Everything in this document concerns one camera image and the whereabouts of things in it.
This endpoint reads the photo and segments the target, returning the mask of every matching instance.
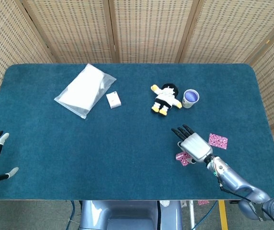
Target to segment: yellow shoes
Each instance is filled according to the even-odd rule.
[[[160,114],[163,114],[164,116],[166,116],[166,115],[167,115],[167,112],[166,112],[165,110],[161,109],[161,110],[160,110]]]
[[[159,109],[158,107],[152,106],[152,110],[153,110],[155,113],[158,113],[160,109]]]

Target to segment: wooden frame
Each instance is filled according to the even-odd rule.
[[[194,0],[191,6],[185,30],[182,36],[179,51],[175,58],[175,63],[183,62],[183,52],[187,49],[190,39],[192,37],[195,23],[201,12],[204,0]]]
[[[109,4],[109,18],[110,18],[110,26],[112,30],[113,44],[114,44],[113,47],[111,47],[111,49],[113,49],[115,53],[114,62],[119,63],[120,54],[119,54],[119,42],[118,42],[118,35],[117,35],[114,0],[104,0],[104,1],[107,1]]]
[[[16,2],[17,2],[17,5],[19,6],[19,8],[21,9],[21,11],[23,12],[23,15],[25,16],[29,25],[34,30],[34,32],[37,35],[40,42],[43,44],[44,47],[47,48],[47,50],[48,50],[47,52],[49,54],[51,54],[51,56],[53,57],[52,61],[53,62],[61,62],[59,57],[56,55],[56,52],[53,49],[53,46],[49,43],[48,38],[45,36],[45,33],[41,29],[40,23],[37,21],[36,17],[32,17],[32,11],[31,11],[31,8],[30,8],[29,4],[27,3],[27,1],[21,0],[21,2],[20,2],[20,0],[16,0]]]
[[[114,30],[116,30],[116,27],[113,26],[113,19],[114,19],[114,5],[113,1],[110,2],[109,0],[103,0],[103,6],[104,6],[104,13],[106,17],[106,26],[107,26],[107,33],[109,38],[109,46],[110,46],[110,52],[112,55],[112,60],[114,63],[119,62],[119,52],[118,49],[116,49],[115,43],[118,41],[117,37],[114,35]]]
[[[266,36],[266,38],[256,47],[256,49],[248,56],[245,60],[245,63],[250,66],[254,65],[257,60],[268,50],[271,44],[274,43],[274,28]]]

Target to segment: stuffed toy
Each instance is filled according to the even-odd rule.
[[[172,108],[173,105],[179,109],[182,107],[181,102],[175,99],[179,91],[174,84],[164,84],[161,89],[157,85],[152,85],[151,90],[158,95],[152,106],[155,113],[166,116],[168,109]]]

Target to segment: black hair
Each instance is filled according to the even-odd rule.
[[[177,87],[176,87],[174,84],[172,84],[172,83],[164,84],[164,85],[162,86],[161,89],[165,89],[165,88],[172,88],[173,91],[174,91],[174,96],[175,96],[175,97],[179,94],[179,90],[178,90]]]

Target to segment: black cable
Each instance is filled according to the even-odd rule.
[[[234,196],[240,197],[241,199],[244,199],[244,200],[246,200],[246,201],[248,201],[248,202],[251,202],[248,198],[245,198],[244,196],[238,195],[238,194],[236,194],[236,193],[234,193],[234,192],[232,192],[232,191],[230,191],[230,190],[225,189],[225,188],[223,187],[223,185],[222,185],[222,180],[221,180],[221,177],[220,177],[220,176],[218,176],[218,184],[220,185],[220,190],[221,190],[222,192],[230,193],[230,194],[232,194],[232,195],[234,195]]]
[[[82,208],[83,208],[83,201],[82,201],[82,200],[79,200],[79,203],[80,203],[80,212],[81,212],[81,210],[82,210]]]
[[[220,187],[220,190],[223,191],[223,192],[226,192],[226,193],[230,193],[230,194],[232,194],[234,196],[240,197],[241,199],[244,199],[244,200],[246,200],[248,202],[251,202],[248,198],[245,198],[244,196],[241,196],[241,195],[238,195],[236,193],[233,193],[230,190],[225,189],[224,187]]]
[[[160,209],[160,201],[157,201],[157,211],[158,211],[158,216],[157,216],[157,230],[160,230],[160,225],[161,225],[161,209]]]
[[[75,205],[74,205],[74,201],[71,200],[71,204],[72,204],[72,212],[71,212],[71,216],[68,220],[68,223],[67,223],[67,226],[66,226],[66,230],[69,230],[69,226],[70,226],[70,222],[72,221],[72,218],[74,216],[74,213],[75,213]]]
[[[225,188],[223,187],[223,185],[222,185],[222,180],[221,180],[220,176],[218,177],[218,183],[220,184],[220,190],[221,190],[221,191],[226,192],[226,193],[230,193],[230,194],[232,194],[232,195],[234,195],[234,196],[238,196],[238,197],[240,197],[240,198],[242,198],[242,199],[244,199],[244,200],[246,200],[246,201],[248,201],[248,202],[251,202],[248,198],[245,198],[244,196],[238,195],[238,194],[236,194],[236,193],[233,193],[233,192],[231,192],[231,191],[225,189]],[[262,211],[263,211],[264,213],[266,213],[266,214],[270,217],[270,219],[274,222],[274,218],[273,218],[265,209],[262,208]]]
[[[270,217],[270,219],[274,222],[274,218],[265,209],[262,208],[262,211],[266,213]]]
[[[199,223],[197,223],[191,230],[195,230],[197,227],[199,227],[199,225],[212,213],[213,209],[217,206],[217,201],[215,201],[215,203],[213,204],[213,206],[210,208],[210,210],[208,211],[208,213],[202,217],[202,219],[199,221]]]

